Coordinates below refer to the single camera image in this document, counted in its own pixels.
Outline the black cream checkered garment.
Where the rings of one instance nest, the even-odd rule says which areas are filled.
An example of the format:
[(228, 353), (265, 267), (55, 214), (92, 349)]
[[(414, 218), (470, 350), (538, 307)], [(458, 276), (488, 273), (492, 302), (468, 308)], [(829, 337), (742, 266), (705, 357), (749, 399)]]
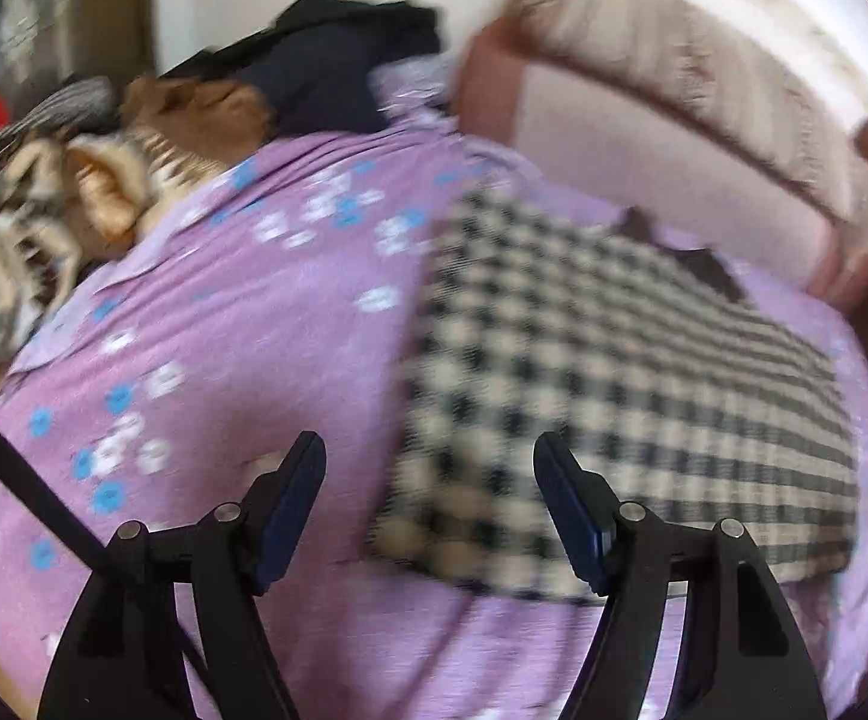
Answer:
[(582, 600), (534, 481), (534, 443), (554, 433), (666, 522), (740, 520), (780, 582), (849, 564), (857, 452), (834, 364), (655, 245), (468, 193), (414, 337), (375, 556), (477, 592)]

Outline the pink sofa back cushion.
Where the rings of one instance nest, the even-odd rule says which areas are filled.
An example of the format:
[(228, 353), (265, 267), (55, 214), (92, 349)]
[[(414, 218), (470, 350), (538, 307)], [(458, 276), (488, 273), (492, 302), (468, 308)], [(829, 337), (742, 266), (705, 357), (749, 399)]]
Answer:
[(635, 94), (544, 59), (500, 16), (471, 37), (453, 110), (544, 176), (639, 206), (725, 254), (849, 310), (868, 294), (868, 161), (860, 208), (837, 221), (793, 188)]

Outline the striped floral pillow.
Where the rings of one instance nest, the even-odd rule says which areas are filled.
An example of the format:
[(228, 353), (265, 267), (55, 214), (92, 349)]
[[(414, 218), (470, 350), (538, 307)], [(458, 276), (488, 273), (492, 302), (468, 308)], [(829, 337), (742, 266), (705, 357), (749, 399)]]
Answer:
[(609, 78), (720, 138), (840, 221), (857, 216), (849, 137), (815, 88), (692, 0), (512, 0), (539, 52)]

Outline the dark navy garment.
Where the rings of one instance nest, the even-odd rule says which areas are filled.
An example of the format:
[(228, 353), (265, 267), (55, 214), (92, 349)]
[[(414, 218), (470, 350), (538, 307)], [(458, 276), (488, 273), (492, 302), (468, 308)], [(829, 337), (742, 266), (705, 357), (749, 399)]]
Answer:
[(166, 76), (256, 89), (271, 114), (269, 137), (380, 132), (386, 117), (370, 73), (440, 54), (438, 21), (438, 8), (414, 0), (296, 0), (271, 26), (199, 50)]

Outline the brown tan patterned clothes pile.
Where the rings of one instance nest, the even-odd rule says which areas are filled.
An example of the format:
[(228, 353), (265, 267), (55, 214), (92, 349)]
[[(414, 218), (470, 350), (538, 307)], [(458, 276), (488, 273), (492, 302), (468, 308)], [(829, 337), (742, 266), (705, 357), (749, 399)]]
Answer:
[(246, 160), (276, 114), (253, 86), (141, 75), (66, 86), (0, 130), (0, 390), (76, 286)]

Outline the purple floral bed sheet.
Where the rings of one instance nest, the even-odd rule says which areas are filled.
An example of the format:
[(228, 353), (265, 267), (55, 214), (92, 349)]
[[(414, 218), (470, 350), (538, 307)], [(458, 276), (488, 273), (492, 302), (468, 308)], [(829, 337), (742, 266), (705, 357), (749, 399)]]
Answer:
[[(549, 718), (598, 608), (442, 582), (370, 553), (403, 438), (432, 244), (479, 184), (578, 227), (616, 206), (421, 110), (375, 135), (271, 143), (89, 278), (20, 355), (0, 431), (100, 536), (193, 522), (313, 429), (323, 488), (260, 611), (307, 718)], [(788, 598), (831, 713), (868, 683), (868, 362), (822, 298), (708, 245), (758, 309), (834, 364), (860, 493), (847, 569)]]

